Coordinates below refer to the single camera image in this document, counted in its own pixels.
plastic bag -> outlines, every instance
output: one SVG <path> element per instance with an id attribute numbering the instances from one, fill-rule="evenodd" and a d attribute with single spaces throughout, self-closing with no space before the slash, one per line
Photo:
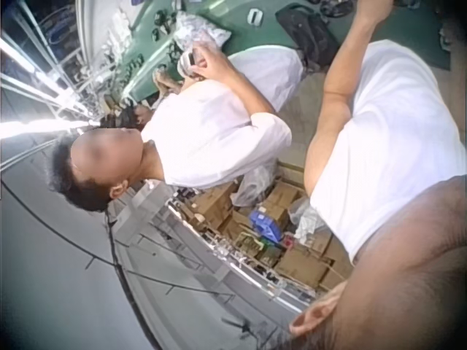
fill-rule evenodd
<path id="1" fill-rule="evenodd" d="M 289 213 L 290 221 L 295 225 L 298 226 L 300 223 L 300 218 L 303 216 L 304 212 L 310 207 L 309 199 L 307 197 L 302 197 L 295 202 L 293 202 L 289 209 L 287 210 Z"/>
<path id="2" fill-rule="evenodd" d="M 194 42 L 206 41 L 205 34 L 213 38 L 218 47 L 222 47 L 232 35 L 230 31 L 218 28 L 198 15 L 183 11 L 177 13 L 174 40 L 183 51 L 190 49 Z"/>
<path id="3" fill-rule="evenodd" d="M 231 195 L 233 206 L 254 206 L 266 199 L 266 191 L 274 182 L 276 160 L 258 166 L 246 173 L 237 193 Z"/>
<path id="4" fill-rule="evenodd" d="M 298 225 L 294 237 L 303 244 L 308 246 L 309 237 L 313 235 L 316 229 L 322 227 L 325 223 L 320 218 L 320 215 L 310 206 L 307 197 L 300 198 L 293 202 L 289 209 L 290 221 L 294 225 Z"/>

man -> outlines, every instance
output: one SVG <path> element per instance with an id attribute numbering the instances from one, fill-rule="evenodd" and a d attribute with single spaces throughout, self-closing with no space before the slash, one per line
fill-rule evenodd
<path id="1" fill-rule="evenodd" d="M 205 78 L 159 104 L 143 131 L 98 129 L 62 140 L 53 155 L 53 187 L 88 211 L 103 211 L 133 183 L 157 179 L 208 188 L 276 158 L 291 143 L 277 111 L 304 72 L 295 50 L 255 47 L 227 59 L 198 46 Z"/>
<path id="2" fill-rule="evenodd" d="M 355 269 L 277 349 L 467 349 L 466 150 L 425 63 L 368 45 L 392 5 L 359 0 L 306 160 L 311 205 Z"/>

white cloth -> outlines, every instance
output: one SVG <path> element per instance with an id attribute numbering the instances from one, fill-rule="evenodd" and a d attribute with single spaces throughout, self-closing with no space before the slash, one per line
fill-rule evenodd
<path id="1" fill-rule="evenodd" d="M 295 92 L 303 67 L 295 50 L 255 47 L 230 57 L 276 110 Z M 158 149 L 167 184 L 208 188 L 229 182 L 290 146 L 278 117 L 248 115 L 227 86 L 198 82 L 165 98 L 142 131 Z"/>
<path id="2" fill-rule="evenodd" d="M 466 149 L 436 79 L 411 50 L 370 44 L 352 115 L 310 201 L 351 261 L 422 191 L 467 173 Z"/>

raised arm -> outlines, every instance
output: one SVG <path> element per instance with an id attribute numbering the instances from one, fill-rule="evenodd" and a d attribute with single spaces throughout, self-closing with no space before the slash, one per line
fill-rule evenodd
<path id="1" fill-rule="evenodd" d="M 232 66 L 221 51 L 201 45 L 195 46 L 195 50 L 199 50 L 206 62 L 202 66 L 192 66 L 191 69 L 207 79 L 227 85 L 243 102 L 250 116 L 261 112 L 271 114 L 276 112 L 269 101 Z"/>
<path id="2" fill-rule="evenodd" d="M 390 14 L 393 0 L 359 0 L 352 27 L 334 59 L 324 84 L 317 132 L 306 156 L 304 184 L 311 195 L 331 157 L 337 137 L 352 117 L 350 101 L 360 76 L 363 56 L 377 24 Z"/>

green panel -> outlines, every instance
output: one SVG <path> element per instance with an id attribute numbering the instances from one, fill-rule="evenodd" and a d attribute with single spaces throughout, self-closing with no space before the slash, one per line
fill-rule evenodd
<path id="1" fill-rule="evenodd" d="M 305 4 L 316 10 L 318 8 L 304 0 L 204 0 L 201 4 L 191 4 L 185 1 L 188 12 L 203 15 L 220 27 L 233 32 L 231 39 L 223 48 L 227 54 L 262 44 L 295 47 L 274 16 L 276 11 L 292 3 Z M 247 23 L 247 14 L 253 7 L 264 12 L 263 25 L 260 28 L 252 27 Z M 158 42 L 154 42 L 151 37 L 155 28 L 155 13 L 163 8 L 170 13 L 171 0 L 147 1 L 147 5 L 142 9 L 134 26 L 134 40 L 123 59 L 123 64 L 127 64 L 139 53 L 144 56 L 143 67 L 134 73 L 127 87 L 137 101 L 156 92 L 152 81 L 152 71 L 159 63 L 169 63 L 166 48 L 172 36 L 161 34 Z M 329 29 L 342 42 L 351 22 L 351 15 L 331 20 Z M 387 22 L 378 29 L 374 40 L 392 39 L 412 48 L 430 65 L 449 69 L 449 53 L 443 51 L 439 45 L 440 27 L 440 21 L 432 6 L 424 2 L 421 8 L 415 11 L 395 9 Z M 170 72 L 174 77 L 178 75 L 175 67 L 171 67 Z M 114 95 L 118 99 L 121 93 L 115 91 Z"/>

